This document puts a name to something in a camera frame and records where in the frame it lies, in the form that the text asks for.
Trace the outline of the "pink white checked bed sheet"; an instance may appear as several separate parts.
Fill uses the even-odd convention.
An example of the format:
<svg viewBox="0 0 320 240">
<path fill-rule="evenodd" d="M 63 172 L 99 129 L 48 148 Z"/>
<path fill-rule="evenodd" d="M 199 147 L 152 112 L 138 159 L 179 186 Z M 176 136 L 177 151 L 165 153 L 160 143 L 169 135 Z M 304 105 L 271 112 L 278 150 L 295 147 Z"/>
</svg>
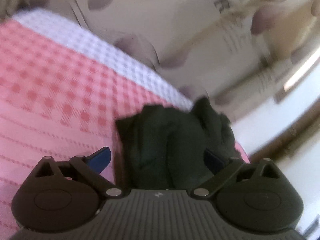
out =
<svg viewBox="0 0 320 240">
<path fill-rule="evenodd" d="M 125 186 L 116 121 L 195 102 L 64 17 L 35 9 L 2 23 L 1 239 L 253 239 L 211 200 L 241 157 L 192 190 Z M 98 174 L 86 157 L 103 147 Z"/>
</svg>

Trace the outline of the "black garment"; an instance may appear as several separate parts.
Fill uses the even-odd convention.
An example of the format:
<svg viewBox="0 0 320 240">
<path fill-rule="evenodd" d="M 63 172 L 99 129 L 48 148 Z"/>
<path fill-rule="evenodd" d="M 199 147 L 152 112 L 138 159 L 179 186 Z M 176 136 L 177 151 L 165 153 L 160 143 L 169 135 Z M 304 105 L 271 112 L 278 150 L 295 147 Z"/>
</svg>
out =
<svg viewBox="0 0 320 240">
<path fill-rule="evenodd" d="M 207 98 L 181 111 L 145 105 L 134 116 L 116 121 L 123 145 L 125 186 L 132 189 L 192 190 L 214 174 L 203 153 L 209 149 L 224 161 L 239 158 L 230 121 Z"/>
</svg>

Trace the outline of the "beige leaf print curtain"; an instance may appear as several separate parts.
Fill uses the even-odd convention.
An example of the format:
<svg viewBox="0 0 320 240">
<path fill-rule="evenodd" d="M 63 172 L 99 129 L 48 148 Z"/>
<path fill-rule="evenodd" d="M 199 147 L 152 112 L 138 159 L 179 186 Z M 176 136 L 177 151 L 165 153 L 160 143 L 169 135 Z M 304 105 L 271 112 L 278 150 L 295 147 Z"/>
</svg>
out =
<svg viewBox="0 0 320 240">
<path fill-rule="evenodd" d="M 57 13 L 238 120 L 319 45 L 319 0 L 1 0 Z"/>
</svg>

